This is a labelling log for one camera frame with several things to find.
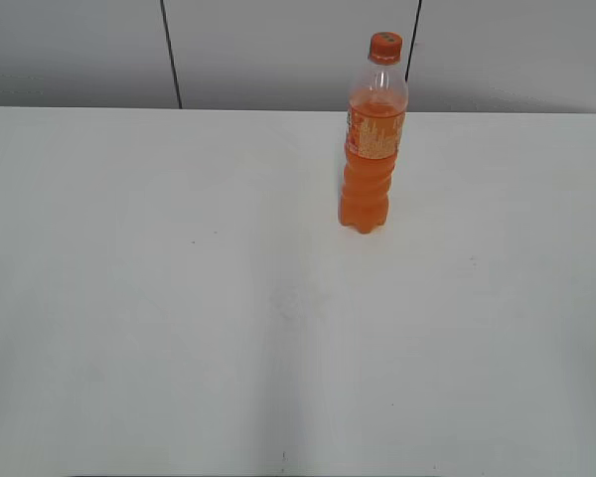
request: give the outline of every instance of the table surface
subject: table surface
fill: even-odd
[[[0,476],[596,476],[596,115],[0,108]]]

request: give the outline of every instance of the orange bottle cap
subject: orange bottle cap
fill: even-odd
[[[402,38],[396,33],[375,33],[371,37],[369,60],[380,65],[393,65],[399,62],[402,44]]]

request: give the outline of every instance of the plastic bottle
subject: plastic bottle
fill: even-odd
[[[340,223],[367,234],[386,221],[408,87],[399,64],[402,39],[391,32],[371,38],[369,62],[349,98]]]

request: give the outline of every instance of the orange liquid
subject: orange liquid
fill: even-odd
[[[364,89],[352,96],[350,107],[365,117],[396,121],[405,109],[405,102],[394,91]],[[345,152],[347,165],[340,199],[340,223],[367,234],[386,222],[387,193],[397,151],[380,159],[368,159],[351,152],[347,144]]]

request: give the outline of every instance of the black line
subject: black line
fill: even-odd
[[[419,12],[421,12],[421,1],[417,4],[417,14],[415,15],[415,28],[413,28],[413,37],[410,39],[410,50],[408,51],[408,64],[406,65],[406,81],[408,81],[408,72],[410,71],[410,59],[413,58],[413,48],[415,47],[415,38],[417,38],[417,25],[419,25]]]
[[[164,0],[159,0],[161,5],[161,16],[163,18],[163,28],[166,31],[166,44],[168,44],[168,55],[170,56],[170,69],[172,70],[172,80],[175,83],[175,93],[177,94],[177,103],[179,109],[183,109],[181,104],[181,92],[179,91],[179,78],[177,77],[177,67],[175,66],[175,56],[172,53],[172,43],[170,42],[170,29],[168,28],[168,17],[166,16],[166,6],[163,3]]]

